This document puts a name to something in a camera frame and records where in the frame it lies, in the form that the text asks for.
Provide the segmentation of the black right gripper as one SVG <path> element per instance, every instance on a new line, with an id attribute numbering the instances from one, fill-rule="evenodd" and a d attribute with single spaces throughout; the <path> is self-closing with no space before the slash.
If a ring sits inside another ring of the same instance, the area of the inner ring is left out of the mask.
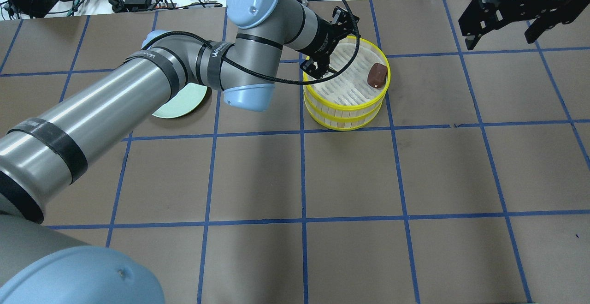
<path id="1" fill-rule="evenodd" d="M 514 22 L 535 19 L 525 31 L 525 40 L 533 44 L 557 24 L 569 24 L 589 5 L 589 0 L 471 0 L 459 18 L 467 50 L 473 50 L 481 38 L 501 29 L 503 18 Z"/>

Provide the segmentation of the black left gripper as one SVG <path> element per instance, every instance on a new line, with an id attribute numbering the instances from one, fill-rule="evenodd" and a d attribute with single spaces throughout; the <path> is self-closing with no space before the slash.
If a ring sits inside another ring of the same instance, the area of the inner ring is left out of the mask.
<path id="1" fill-rule="evenodd" d="M 349 10 L 335 7 L 332 20 L 313 14 L 304 23 L 304 54 L 301 70 L 317 81 L 331 78 L 330 56 L 342 39 L 348 36 L 360 36 L 358 22 L 360 18 Z"/>

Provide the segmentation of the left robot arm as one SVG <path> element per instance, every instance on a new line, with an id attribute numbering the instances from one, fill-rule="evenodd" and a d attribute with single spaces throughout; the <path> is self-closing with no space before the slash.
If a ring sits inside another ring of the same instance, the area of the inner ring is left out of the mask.
<path id="1" fill-rule="evenodd" d="M 111 73 L 1 139 L 1 302 L 3 304 L 163 304 L 157 277 L 124 253 L 44 227 L 49 201 L 189 83 L 244 110 L 267 110 L 283 47 L 308 59 L 301 70 L 322 83 L 341 75 L 330 56 L 359 18 L 348 3 L 327 22 L 299 0 L 227 0 L 234 42 L 187 31 L 152 31 Z"/>

